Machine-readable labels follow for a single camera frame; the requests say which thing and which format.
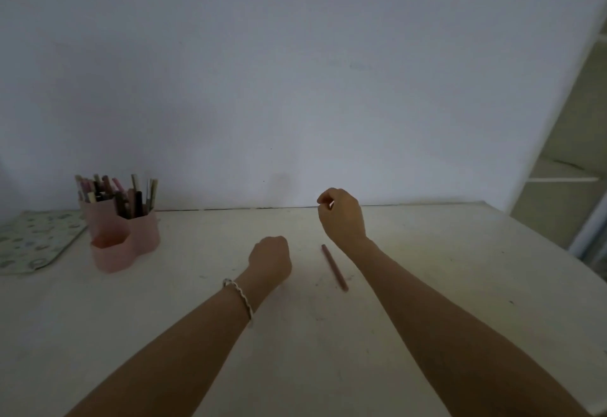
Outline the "person's left hand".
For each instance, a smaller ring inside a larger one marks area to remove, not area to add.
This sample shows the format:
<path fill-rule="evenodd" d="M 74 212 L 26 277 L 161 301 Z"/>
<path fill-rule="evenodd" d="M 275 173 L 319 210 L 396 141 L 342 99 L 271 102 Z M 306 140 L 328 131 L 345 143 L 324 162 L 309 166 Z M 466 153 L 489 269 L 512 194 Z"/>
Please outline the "person's left hand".
<path fill-rule="evenodd" d="M 287 239 L 283 236 L 264 237 L 249 255 L 249 267 L 255 281 L 270 293 L 284 283 L 292 273 L 292 261 Z"/>

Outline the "person's right hand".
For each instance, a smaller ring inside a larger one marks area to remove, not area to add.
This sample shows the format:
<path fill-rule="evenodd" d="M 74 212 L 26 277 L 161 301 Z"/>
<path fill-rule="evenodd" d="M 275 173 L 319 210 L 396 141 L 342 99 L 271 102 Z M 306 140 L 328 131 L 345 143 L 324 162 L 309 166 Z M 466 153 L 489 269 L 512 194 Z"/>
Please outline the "person's right hand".
<path fill-rule="evenodd" d="M 344 189 L 338 189 L 331 211 L 318 216 L 327 237 L 345 254 L 356 252 L 368 241 L 359 202 Z"/>

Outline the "person's left forearm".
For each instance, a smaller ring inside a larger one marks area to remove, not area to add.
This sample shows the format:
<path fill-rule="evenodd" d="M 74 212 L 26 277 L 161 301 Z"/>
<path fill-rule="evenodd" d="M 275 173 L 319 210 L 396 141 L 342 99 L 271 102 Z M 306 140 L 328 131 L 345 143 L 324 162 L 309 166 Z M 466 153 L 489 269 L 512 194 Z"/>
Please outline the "person's left forearm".
<path fill-rule="evenodd" d="M 65 417 L 192 417 L 269 293 L 252 269 L 115 370 Z"/>

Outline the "person's right forearm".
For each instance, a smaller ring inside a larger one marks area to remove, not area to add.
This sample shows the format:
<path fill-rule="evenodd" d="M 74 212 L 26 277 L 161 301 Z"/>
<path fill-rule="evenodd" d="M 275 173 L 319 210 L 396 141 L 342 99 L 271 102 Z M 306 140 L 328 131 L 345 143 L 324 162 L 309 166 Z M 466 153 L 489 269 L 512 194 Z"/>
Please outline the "person's right forearm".
<path fill-rule="evenodd" d="M 535 360 L 363 235 L 335 240 L 452 417 L 591 417 Z"/>

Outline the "pink pencil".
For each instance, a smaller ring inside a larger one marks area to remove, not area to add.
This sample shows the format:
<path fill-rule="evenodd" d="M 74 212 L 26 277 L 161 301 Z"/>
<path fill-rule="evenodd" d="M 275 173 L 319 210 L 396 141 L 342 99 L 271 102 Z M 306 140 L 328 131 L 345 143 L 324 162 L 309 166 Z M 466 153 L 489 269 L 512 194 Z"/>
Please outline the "pink pencil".
<path fill-rule="evenodd" d="M 333 256 L 331 255 L 331 252 L 329 251 L 328 247 L 325 244 L 321 245 L 321 251 L 331 269 L 331 272 L 333 273 L 333 275 L 338 283 L 339 288 L 343 292 L 348 292 L 349 287 L 346 283 L 346 280 L 345 280 L 344 276 L 342 275 L 336 261 L 334 260 Z"/>

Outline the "pink pen holder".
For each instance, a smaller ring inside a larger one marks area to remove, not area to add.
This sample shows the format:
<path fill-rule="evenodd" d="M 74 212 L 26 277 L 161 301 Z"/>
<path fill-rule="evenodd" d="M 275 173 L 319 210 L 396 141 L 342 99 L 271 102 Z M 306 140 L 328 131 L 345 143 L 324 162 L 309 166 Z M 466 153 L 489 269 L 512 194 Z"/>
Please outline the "pink pen holder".
<path fill-rule="evenodd" d="M 79 202 L 90 234 L 90 250 L 96 268 L 111 274 L 132 266 L 140 256 L 153 252 L 160 244 L 155 211 L 125 219 L 114 200 Z"/>

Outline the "bunch of pens and pencils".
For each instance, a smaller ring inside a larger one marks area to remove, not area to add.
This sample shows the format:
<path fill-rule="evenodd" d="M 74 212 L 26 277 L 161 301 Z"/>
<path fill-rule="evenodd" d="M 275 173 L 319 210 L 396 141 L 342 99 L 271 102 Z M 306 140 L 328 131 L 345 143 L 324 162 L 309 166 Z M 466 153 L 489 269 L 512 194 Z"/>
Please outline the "bunch of pens and pencils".
<path fill-rule="evenodd" d="M 118 178 L 94 175 L 92 178 L 74 175 L 81 209 L 84 213 L 99 212 L 102 216 L 134 220 L 156 209 L 158 179 L 148 178 L 144 188 L 138 175 L 131 175 L 127 188 Z"/>

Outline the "white shelf unit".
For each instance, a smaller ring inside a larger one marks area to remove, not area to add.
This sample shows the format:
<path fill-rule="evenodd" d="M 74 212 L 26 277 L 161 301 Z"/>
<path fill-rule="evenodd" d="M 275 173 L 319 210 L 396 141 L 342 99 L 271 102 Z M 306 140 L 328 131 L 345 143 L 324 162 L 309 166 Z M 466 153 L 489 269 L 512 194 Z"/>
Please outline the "white shelf unit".
<path fill-rule="evenodd" d="M 607 282 L 607 16 L 511 217 Z"/>

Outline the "patterned mat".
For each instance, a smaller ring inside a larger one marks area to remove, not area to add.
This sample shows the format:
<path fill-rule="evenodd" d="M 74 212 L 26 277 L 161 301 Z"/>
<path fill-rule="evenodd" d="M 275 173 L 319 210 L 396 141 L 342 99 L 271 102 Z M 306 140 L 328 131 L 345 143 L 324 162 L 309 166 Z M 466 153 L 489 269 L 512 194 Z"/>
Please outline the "patterned mat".
<path fill-rule="evenodd" d="M 29 274 L 52 264 L 87 229 L 81 212 L 24 212 L 0 224 L 0 276 Z"/>

